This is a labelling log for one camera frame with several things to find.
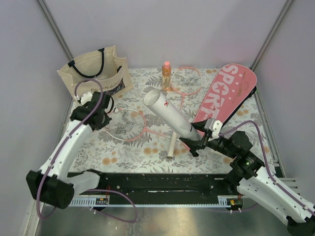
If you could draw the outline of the white shuttlecock tube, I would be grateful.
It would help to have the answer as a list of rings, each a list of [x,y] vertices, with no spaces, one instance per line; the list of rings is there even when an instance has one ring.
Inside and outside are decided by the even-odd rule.
[[[201,140],[196,129],[159,89],[149,91],[143,98],[143,103],[181,138]]]

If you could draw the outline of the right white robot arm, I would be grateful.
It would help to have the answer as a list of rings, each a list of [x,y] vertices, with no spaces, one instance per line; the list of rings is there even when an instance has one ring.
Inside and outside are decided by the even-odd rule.
[[[264,207],[283,224],[292,236],[315,234],[315,205],[285,185],[270,170],[267,159],[261,160],[251,152],[252,143],[244,131],[236,127],[221,132],[222,123],[209,118],[192,123],[192,127],[203,132],[200,140],[180,138],[193,156],[210,148],[232,158],[232,170],[224,177],[224,189],[228,194],[237,192]]]

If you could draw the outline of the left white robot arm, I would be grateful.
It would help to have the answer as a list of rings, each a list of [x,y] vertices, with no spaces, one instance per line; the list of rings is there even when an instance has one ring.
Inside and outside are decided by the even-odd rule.
[[[93,131],[109,124],[108,113],[114,108],[113,98],[100,92],[87,92],[80,101],[51,156],[38,171],[29,171],[26,176],[33,199],[59,209],[67,208],[74,196],[89,189],[102,194],[107,188],[97,171],[83,171],[72,177],[68,174],[82,144]]]

